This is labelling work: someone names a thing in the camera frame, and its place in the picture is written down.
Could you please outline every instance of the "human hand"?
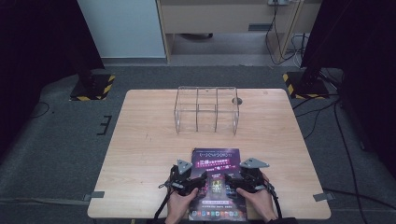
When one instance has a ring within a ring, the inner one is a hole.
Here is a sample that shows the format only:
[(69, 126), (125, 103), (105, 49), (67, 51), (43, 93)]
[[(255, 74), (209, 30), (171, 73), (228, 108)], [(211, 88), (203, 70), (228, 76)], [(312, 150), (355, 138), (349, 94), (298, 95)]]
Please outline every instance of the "human hand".
[(198, 188), (195, 188), (191, 194), (187, 196), (181, 196), (177, 191), (172, 192), (167, 203), (168, 216), (166, 217), (165, 223), (178, 223), (186, 214), (190, 202), (196, 197), (197, 193)]
[[(262, 177), (269, 182), (269, 179), (265, 174), (262, 174)], [(236, 192), (250, 201), (254, 210), (256, 210), (256, 212), (264, 219), (265, 223), (270, 220), (277, 219), (274, 212), (272, 195), (266, 189), (261, 189), (256, 193), (249, 193), (243, 189), (237, 188)]]

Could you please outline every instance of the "black cable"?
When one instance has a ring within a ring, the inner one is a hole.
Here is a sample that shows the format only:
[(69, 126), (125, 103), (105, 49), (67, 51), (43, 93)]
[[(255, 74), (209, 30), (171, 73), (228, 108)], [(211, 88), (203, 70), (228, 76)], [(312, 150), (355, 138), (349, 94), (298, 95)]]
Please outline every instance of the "black cable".
[(293, 107), (293, 110), (294, 110), (295, 108), (299, 107), (300, 105), (303, 105), (303, 104), (305, 104), (306, 102), (312, 100), (312, 99), (319, 98), (319, 97), (325, 97), (325, 96), (333, 96), (333, 95), (338, 95), (338, 94), (324, 94), (324, 95), (317, 95), (317, 96), (309, 97), (308, 99), (305, 99), (305, 100), (302, 101), (301, 103), (295, 105), (295, 106)]
[(51, 198), (0, 198), (0, 203), (39, 203), (48, 205), (75, 205), (85, 206), (89, 202), (70, 200), (70, 199), (51, 199)]
[(332, 106), (332, 105), (334, 105), (334, 104), (337, 104), (338, 101), (340, 101), (340, 99), (337, 99), (336, 101), (333, 101), (331, 104), (326, 105), (326, 106), (322, 107), (321, 109), (311, 110), (311, 111), (308, 111), (308, 112), (305, 112), (305, 113), (303, 113), (303, 114), (301, 114), (301, 115), (297, 115), (297, 116), (296, 116), (296, 118), (297, 118), (297, 117), (300, 117), (300, 116), (307, 115), (307, 114), (309, 114), (309, 113), (318, 111), (317, 115), (315, 116), (314, 127), (312, 128), (311, 132), (310, 132), (307, 136), (304, 137), (304, 139), (307, 139), (307, 138), (314, 132), (315, 127), (317, 126), (317, 120), (318, 120), (318, 116), (319, 116), (320, 112), (323, 111), (323, 110), (325, 110), (325, 109), (327, 109), (327, 108), (329, 108), (330, 106)]
[[(171, 168), (171, 171), (169, 172), (169, 181), (173, 180), (173, 173), (177, 170), (177, 167), (174, 165)], [(167, 191), (166, 191), (166, 195), (165, 198), (163, 199), (163, 202), (160, 205), (160, 208), (158, 208), (157, 212), (154, 215), (154, 219), (153, 219), (153, 223), (155, 223), (158, 220), (158, 216), (160, 215), (161, 211), (163, 210), (163, 208), (165, 207), (165, 205), (168, 203), (169, 198), (171, 197), (171, 194), (174, 192), (174, 190), (171, 190), (172, 188), (172, 183), (169, 183), (169, 185), (167, 185), (167, 181), (160, 185), (158, 188), (162, 188), (162, 187), (167, 187)]]
[(294, 49), (294, 54), (296, 53), (296, 51), (301, 50), (301, 49), (297, 49), (296, 45), (294, 44), (294, 37), (291, 39), (291, 44), (293, 45), (293, 49)]
[(280, 63), (276, 63), (276, 62), (274, 61), (274, 59), (272, 58), (271, 50), (270, 50), (270, 48), (268, 47), (268, 33), (267, 33), (267, 35), (265, 36), (265, 46), (266, 46), (267, 49), (268, 49), (268, 52), (269, 52), (269, 54), (270, 54), (270, 58), (271, 58), (271, 61), (273, 62), (273, 64), (279, 65), (279, 64), (282, 64), (283, 62), (289, 60), (290, 58), (292, 58), (292, 57), (294, 56), (294, 54), (291, 55), (289, 58), (284, 58), (283, 55), (282, 55), (282, 53), (281, 53), (279, 35), (277, 34), (277, 30), (276, 30), (276, 13), (277, 13), (277, 1), (275, 0), (275, 1), (274, 1), (274, 17), (273, 17), (273, 19), (272, 19), (272, 21), (271, 21), (271, 27), (274, 27), (275, 34), (276, 34), (276, 40), (277, 40), (277, 46), (278, 46), (278, 48), (279, 48), (280, 57), (281, 57), (281, 59), (283, 59), (284, 61), (282, 61), (282, 62), (280, 62)]
[[(341, 191), (341, 190), (338, 190), (338, 189), (326, 189), (326, 188), (323, 188), (323, 190), (331, 191), (331, 192), (334, 192), (334, 193), (340, 193), (340, 194), (355, 196), (355, 197), (357, 196), (356, 193)], [(391, 209), (393, 209), (393, 210), (396, 210), (396, 206), (393, 206), (392, 204), (384, 203), (384, 202), (382, 202), (382, 201), (379, 201), (378, 199), (375, 199), (375, 198), (372, 198), (372, 197), (369, 197), (369, 196), (365, 196), (365, 195), (362, 195), (362, 194), (360, 194), (359, 196), (360, 196), (361, 198), (363, 198), (363, 199), (367, 199), (367, 200), (373, 201), (373, 202), (375, 202), (375, 203), (380, 203), (380, 204), (382, 204), (382, 205), (385, 205), (386, 207), (389, 207), (389, 208), (391, 208)]]
[(282, 211), (280, 210), (280, 205), (279, 205), (279, 201), (277, 200), (277, 197), (273, 195), (274, 198), (274, 202), (275, 202), (275, 207), (276, 207), (276, 211), (277, 211), (277, 216), (279, 218), (282, 218)]
[(297, 52), (297, 53), (302, 53), (302, 54), (304, 54), (304, 51), (305, 51), (305, 49), (306, 49), (306, 47), (305, 46), (303, 46), (303, 45), (301, 45), (300, 46), (300, 48), (299, 49), (297, 49), (296, 47), (295, 47), (295, 45), (294, 45), (294, 38), (295, 37), (299, 37), (299, 36), (303, 36), (303, 35), (294, 35), (292, 38), (291, 38), (291, 44), (294, 46), (294, 49), (287, 49), (286, 50), (286, 52)]
[(320, 111), (321, 110), (319, 110), (317, 115), (315, 116), (314, 127), (312, 128), (311, 132), (307, 136), (304, 137), (304, 140), (307, 139), (314, 132), (315, 127), (317, 127), (317, 120), (318, 120), (318, 116), (320, 114)]
[(40, 118), (41, 116), (43, 116), (43, 115), (47, 114), (47, 112), (49, 112), (49, 110), (50, 110), (50, 105), (49, 105), (49, 104), (47, 104), (47, 103), (45, 103), (45, 102), (38, 102), (37, 104), (38, 104), (38, 105), (39, 105), (39, 104), (46, 105), (46, 106), (47, 106), (46, 111), (44, 111), (44, 113), (42, 113), (42, 114), (40, 114), (40, 115), (29, 117), (29, 119), (37, 119), (37, 118)]
[(349, 166), (350, 166), (350, 170), (352, 172), (353, 185), (354, 185), (354, 188), (355, 188), (356, 199), (358, 200), (359, 211), (361, 212), (361, 218), (363, 219), (363, 222), (365, 224), (367, 224), (366, 216), (364, 215), (363, 210), (361, 208), (361, 196), (359, 195), (358, 183), (356, 181), (356, 176), (355, 176), (355, 169), (353, 167), (352, 159), (350, 157), (349, 149), (347, 147), (347, 142), (346, 142), (346, 139), (344, 137), (343, 130), (341, 129), (340, 121), (338, 120), (338, 116), (337, 116), (337, 103), (338, 103), (338, 101), (334, 104), (335, 121), (337, 122), (337, 127), (338, 127), (338, 130), (340, 131), (341, 138), (343, 139), (344, 147), (346, 149), (347, 158), (349, 160)]

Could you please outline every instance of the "cable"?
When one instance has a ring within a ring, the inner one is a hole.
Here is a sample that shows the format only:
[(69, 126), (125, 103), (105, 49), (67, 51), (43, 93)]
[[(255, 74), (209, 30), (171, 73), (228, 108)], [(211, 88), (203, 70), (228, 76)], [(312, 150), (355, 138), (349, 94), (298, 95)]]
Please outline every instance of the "cable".
[(347, 158), (349, 160), (349, 166), (350, 166), (350, 170), (352, 172), (353, 185), (354, 185), (354, 188), (355, 188), (356, 199), (358, 200), (359, 211), (361, 212), (361, 218), (363, 219), (363, 222), (365, 224), (367, 224), (366, 216), (364, 215), (363, 210), (361, 208), (361, 196), (359, 195), (358, 183), (356, 181), (356, 176), (355, 176), (355, 169), (353, 168), (353, 163), (352, 163), (352, 159), (350, 157), (349, 149), (347, 147), (347, 142), (346, 142), (346, 139), (344, 137), (343, 130), (341, 129), (340, 121), (338, 120), (338, 116), (337, 116), (337, 103), (338, 103), (338, 101), (334, 104), (335, 121), (337, 122), (337, 127), (338, 127), (338, 130), (340, 131), (341, 138), (343, 139), (344, 147), (346, 149)]
[(312, 128), (311, 132), (310, 132), (307, 136), (304, 137), (304, 140), (307, 139), (307, 138), (314, 132), (315, 127), (317, 126), (317, 120), (318, 120), (318, 116), (319, 116), (320, 112), (321, 112), (322, 110), (325, 110), (325, 109), (329, 108), (330, 106), (332, 106), (332, 105), (334, 105), (334, 104), (337, 104), (338, 101), (340, 101), (340, 98), (338, 98), (336, 101), (333, 101), (331, 104), (322, 107), (321, 109), (311, 110), (311, 111), (308, 111), (308, 112), (305, 112), (305, 113), (303, 113), (303, 114), (301, 114), (301, 115), (297, 115), (297, 116), (296, 116), (296, 118), (297, 118), (297, 117), (300, 117), (300, 116), (307, 115), (307, 114), (309, 114), (309, 113), (318, 111), (317, 115), (315, 116), (314, 127)]
[(268, 49), (268, 52), (269, 52), (269, 54), (270, 54), (270, 58), (271, 58), (271, 61), (273, 62), (273, 64), (279, 65), (279, 64), (282, 64), (283, 62), (289, 60), (290, 58), (292, 58), (295, 54), (291, 55), (289, 58), (284, 58), (283, 55), (282, 55), (282, 53), (281, 53), (279, 35), (277, 34), (277, 30), (276, 30), (276, 13), (277, 13), (277, 6), (278, 6), (278, 3), (277, 3), (277, 0), (275, 0), (275, 1), (274, 1), (274, 17), (273, 17), (273, 19), (272, 19), (272, 21), (271, 21), (271, 27), (274, 27), (275, 34), (276, 34), (276, 40), (277, 40), (277, 46), (278, 46), (278, 48), (279, 48), (280, 57), (281, 57), (281, 59), (283, 59), (284, 61), (282, 61), (282, 62), (280, 62), (280, 63), (276, 63), (276, 62), (274, 61), (274, 59), (273, 59), (273, 57), (272, 57), (271, 50), (270, 50), (270, 48), (268, 47), (268, 33), (267, 33), (267, 35), (265, 36), (265, 46), (266, 46), (267, 49)]
[(333, 95), (338, 95), (338, 94), (324, 94), (324, 95), (312, 96), (312, 97), (310, 97), (310, 98), (308, 98), (308, 99), (305, 99), (305, 100), (302, 101), (301, 103), (295, 105), (294, 108), (293, 108), (293, 110), (294, 110), (295, 108), (299, 107), (300, 105), (303, 105), (303, 104), (305, 104), (306, 102), (312, 100), (312, 99), (319, 98), (319, 97), (325, 97), (325, 96), (333, 96)]
[[(175, 165), (171, 168), (171, 171), (169, 172), (169, 178), (168, 178), (169, 181), (172, 181), (174, 172), (177, 172), (177, 166), (175, 166)], [(153, 223), (155, 223), (158, 220), (158, 216), (160, 215), (160, 213), (163, 210), (163, 208), (165, 207), (165, 205), (168, 203), (169, 198), (171, 197), (171, 194), (174, 192), (171, 185), (172, 185), (172, 183), (169, 183), (169, 185), (167, 185), (167, 181), (166, 181), (164, 184), (162, 184), (158, 187), (159, 189), (162, 187), (167, 187), (167, 190), (166, 190), (165, 198), (163, 198), (163, 202), (161, 203), (157, 212), (155, 212), (154, 219), (152, 219)]]
[[(295, 37), (299, 37), (299, 36), (302, 36), (302, 35), (293, 35), (293, 37), (291, 38), (291, 44), (293, 45), (293, 49), (287, 49), (287, 52), (295, 52), (296, 51), (296, 47), (295, 47), (295, 44), (294, 44), (294, 38)], [(305, 50), (305, 47), (304, 46), (301, 46), (299, 49), (297, 49), (297, 52), (300, 52), (301, 53), (301, 51), (304, 51)]]
[(44, 111), (44, 113), (42, 113), (42, 114), (40, 114), (40, 115), (29, 117), (29, 119), (40, 118), (41, 116), (43, 116), (43, 115), (47, 114), (47, 112), (49, 112), (49, 110), (50, 110), (50, 105), (49, 105), (49, 104), (47, 104), (47, 103), (45, 103), (45, 102), (38, 102), (37, 104), (38, 104), (38, 105), (39, 105), (39, 104), (46, 105), (46, 106), (47, 106), (46, 111)]
[(56, 205), (89, 205), (90, 202), (68, 199), (11, 198), (0, 199), (0, 203), (42, 203)]
[[(355, 196), (355, 197), (357, 196), (356, 193), (341, 191), (341, 190), (338, 190), (338, 189), (326, 189), (326, 188), (323, 188), (323, 190), (332, 191), (332, 192), (334, 192), (334, 193), (340, 193), (340, 194)], [(362, 195), (362, 194), (360, 194), (359, 196), (360, 196), (361, 198), (363, 198), (363, 199), (367, 199), (367, 200), (373, 201), (373, 202), (375, 202), (375, 203), (380, 203), (380, 204), (382, 204), (382, 205), (385, 205), (386, 207), (389, 207), (389, 208), (391, 208), (391, 209), (393, 209), (393, 210), (396, 210), (396, 206), (393, 206), (392, 204), (384, 203), (384, 202), (382, 202), (382, 201), (379, 201), (378, 199), (375, 199), (375, 198), (372, 198), (372, 197), (369, 197), (369, 196), (365, 196), (365, 195)]]
[(297, 57), (297, 53), (298, 52), (303, 52), (303, 49), (302, 48), (300, 48), (300, 49), (297, 49), (296, 48), (296, 46), (295, 46), (295, 44), (294, 44), (294, 37), (291, 39), (291, 44), (293, 45), (293, 47), (294, 47), (294, 56), (293, 56), (293, 63), (294, 63), (294, 65), (296, 65), (296, 67), (298, 67), (299, 69), (301, 69), (301, 64), (300, 64), (300, 62), (298, 61), (298, 57)]

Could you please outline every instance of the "metal bracket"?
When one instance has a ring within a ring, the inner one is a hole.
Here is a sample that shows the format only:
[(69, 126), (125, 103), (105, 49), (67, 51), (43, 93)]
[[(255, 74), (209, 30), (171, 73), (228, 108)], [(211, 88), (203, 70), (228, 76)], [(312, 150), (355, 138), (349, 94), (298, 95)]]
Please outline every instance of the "metal bracket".
[(320, 202), (320, 201), (330, 201), (335, 199), (334, 195), (330, 192), (330, 193), (320, 193), (320, 194), (314, 194), (314, 199), (316, 202)]
[(259, 161), (254, 158), (249, 158), (246, 161), (243, 161), (239, 163), (239, 166), (248, 168), (248, 169), (253, 169), (253, 168), (263, 168), (263, 167), (269, 167), (270, 165), (266, 162)]
[(104, 191), (94, 191), (91, 194), (86, 194), (83, 197), (84, 202), (89, 202), (92, 198), (103, 198), (105, 197), (105, 192)]
[(180, 175), (186, 173), (186, 171), (190, 170), (191, 167), (192, 167), (191, 162), (177, 160), (177, 168), (178, 168), (178, 173)]

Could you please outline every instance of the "black stand base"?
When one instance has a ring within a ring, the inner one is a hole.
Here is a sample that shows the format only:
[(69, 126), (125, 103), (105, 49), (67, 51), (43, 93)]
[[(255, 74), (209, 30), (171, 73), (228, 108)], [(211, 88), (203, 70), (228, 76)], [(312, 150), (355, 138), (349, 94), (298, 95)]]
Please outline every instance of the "black stand base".
[(314, 85), (305, 87), (302, 84), (304, 72), (288, 72), (283, 75), (283, 79), (288, 87), (291, 98), (307, 99), (312, 97), (319, 97), (323, 95), (324, 98), (328, 98), (329, 92), (323, 81), (320, 79), (315, 80)]
[(88, 101), (88, 100), (103, 100), (106, 98), (108, 91), (113, 84), (114, 76), (112, 75), (92, 75), (94, 85), (92, 88), (85, 88), (81, 80), (78, 81), (72, 93), (70, 93), (70, 100), (72, 101)]

